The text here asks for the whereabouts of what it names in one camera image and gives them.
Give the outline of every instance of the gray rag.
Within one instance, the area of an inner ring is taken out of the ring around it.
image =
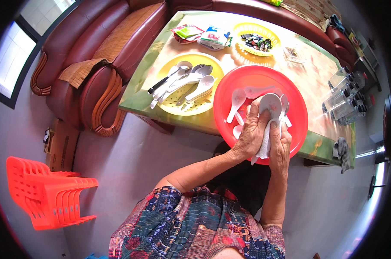
[[[343,137],[339,137],[333,145],[332,157],[338,158],[341,161],[342,174],[351,167],[350,148],[348,147],[347,140]]]

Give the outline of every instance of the floral shirt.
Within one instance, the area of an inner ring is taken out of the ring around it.
[[[109,258],[212,258],[231,246],[246,258],[285,258],[282,229],[263,229],[229,190],[222,194],[153,190],[112,234]]]

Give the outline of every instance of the window frame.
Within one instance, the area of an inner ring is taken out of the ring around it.
[[[14,85],[14,89],[12,92],[12,95],[10,98],[7,96],[3,95],[0,92],[0,102],[5,104],[6,106],[10,107],[11,109],[14,110],[16,107],[16,102],[17,102],[17,97],[19,96],[20,89],[22,88],[24,79],[27,76],[28,70],[33,64],[33,61],[37,57],[37,54],[41,50],[43,44],[45,43],[46,39],[48,36],[52,33],[52,31],[58,26],[58,24],[63,21],[66,16],[68,16],[69,13],[71,13],[79,4],[81,3],[81,0],[75,0],[75,2],[69,6],[50,26],[49,28],[45,31],[45,33],[41,36],[24,18],[23,16],[19,13],[18,17],[12,21],[10,24],[13,22],[16,22],[17,25],[24,31],[27,36],[32,39],[36,45],[34,46],[32,52],[28,55],[28,58],[26,62],[23,65],[22,70],[20,71],[19,76],[17,77],[16,84]]]

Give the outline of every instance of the yellow plastic tray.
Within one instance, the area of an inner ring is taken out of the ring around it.
[[[208,95],[193,101],[191,104],[187,104],[184,101],[184,104],[182,104],[181,106],[176,106],[175,104],[178,100],[180,100],[181,96],[185,94],[194,85],[188,84],[173,92],[163,103],[158,103],[158,106],[168,113],[179,116],[197,115],[210,110],[213,107],[213,99],[214,93],[216,92],[216,88],[220,83],[220,80],[224,76],[223,69],[220,66],[220,61],[213,56],[200,52],[179,54],[170,59],[159,70],[156,82],[166,77],[171,67],[176,65],[180,61],[188,61],[193,65],[193,67],[199,64],[212,65],[213,71],[211,72],[211,75],[214,76],[214,78],[217,78],[217,80],[214,82],[213,90]]]
[[[240,48],[254,55],[263,57],[272,56],[274,52],[278,51],[278,49],[281,48],[281,40],[279,39],[279,37],[273,31],[259,24],[254,24],[250,22],[239,23],[238,25],[234,26],[233,31],[235,35],[234,38],[236,38],[236,42],[239,44]],[[264,39],[271,39],[273,48],[269,52],[264,52],[247,46],[240,38],[240,35],[252,33],[257,33]]]

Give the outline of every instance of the stacked stools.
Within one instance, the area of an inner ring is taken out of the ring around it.
[[[7,158],[6,169],[10,195],[30,216],[35,230],[79,225],[96,218],[79,214],[80,192],[98,186],[95,178],[51,172],[44,163],[15,157]]]

